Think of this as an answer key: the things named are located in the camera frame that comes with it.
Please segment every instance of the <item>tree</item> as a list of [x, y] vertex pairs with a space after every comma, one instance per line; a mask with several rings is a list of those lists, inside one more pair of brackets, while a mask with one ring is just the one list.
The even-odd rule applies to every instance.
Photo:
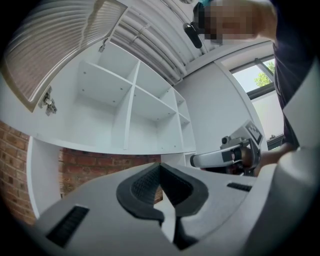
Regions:
[[[268, 69], [272, 71], [272, 73], [275, 73], [275, 63], [273, 61], [270, 61], [266, 64]], [[265, 85], [270, 84], [270, 79], [267, 77], [267, 75], [263, 72], [258, 74], [258, 77], [254, 79], [257, 86], [262, 87]]]

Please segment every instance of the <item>person's arm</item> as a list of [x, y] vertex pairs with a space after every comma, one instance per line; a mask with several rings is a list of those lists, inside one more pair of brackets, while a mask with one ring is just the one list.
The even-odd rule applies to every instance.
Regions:
[[270, 164], [276, 164], [280, 158], [288, 152], [294, 151], [295, 147], [290, 143], [284, 143], [275, 150], [261, 152], [261, 160], [254, 169], [254, 175], [258, 176], [262, 167]]

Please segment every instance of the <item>black vent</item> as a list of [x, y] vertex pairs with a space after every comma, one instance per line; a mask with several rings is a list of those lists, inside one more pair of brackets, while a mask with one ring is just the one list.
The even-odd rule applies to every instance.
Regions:
[[50, 241], [60, 247], [65, 247], [69, 239], [79, 227], [89, 209], [75, 206], [46, 236]]
[[243, 184], [234, 183], [234, 182], [231, 182], [226, 186], [229, 187], [229, 188], [233, 188], [233, 189], [236, 189], [236, 190], [242, 190], [242, 191], [246, 191], [246, 192], [249, 192], [252, 189], [252, 186], [243, 185]]

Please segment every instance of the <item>open cabinet door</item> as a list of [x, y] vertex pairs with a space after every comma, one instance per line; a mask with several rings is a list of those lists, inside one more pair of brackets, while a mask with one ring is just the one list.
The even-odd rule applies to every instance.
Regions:
[[112, 34], [130, 1], [43, 0], [29, 13], [1, 66], [6, 83], [29, 111], [70, 60]]

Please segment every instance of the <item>window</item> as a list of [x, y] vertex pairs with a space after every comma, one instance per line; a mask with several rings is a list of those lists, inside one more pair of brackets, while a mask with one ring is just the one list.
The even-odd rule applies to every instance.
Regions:
[[275, 59], [268, 56], [230, 70], [248, 94], [272, 150], [281, 144], [284, 118], [274, 87]]

